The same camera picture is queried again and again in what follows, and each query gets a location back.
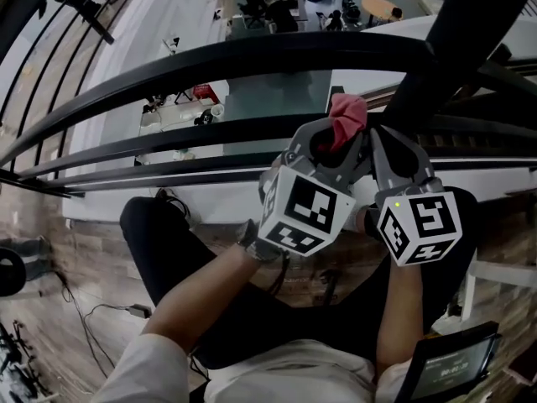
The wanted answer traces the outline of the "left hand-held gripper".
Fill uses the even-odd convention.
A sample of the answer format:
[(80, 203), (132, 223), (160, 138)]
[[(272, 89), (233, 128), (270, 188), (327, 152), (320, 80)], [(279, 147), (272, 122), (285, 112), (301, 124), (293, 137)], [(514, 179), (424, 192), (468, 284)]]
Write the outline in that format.
[(308, 257), (333, 243), (343, 230), (364, 230), (367, 208), (352, 196), (352, 186), (367, 171), (363, 133), (331, 152), (332, 121), (322, 118), (300, 126), (263, 174), (263, 211), (257, 237), (271, 249)]

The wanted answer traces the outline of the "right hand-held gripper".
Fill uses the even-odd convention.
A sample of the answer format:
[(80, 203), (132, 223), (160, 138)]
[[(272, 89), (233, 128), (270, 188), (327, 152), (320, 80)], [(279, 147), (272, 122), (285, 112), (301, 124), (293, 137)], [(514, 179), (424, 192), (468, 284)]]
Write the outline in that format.
[(428, 154), (388, 127), (370, 130), (378, 212), (373, 222), (398, 266), (445, 258), (461, 239), (454, 194), (432, 177)]

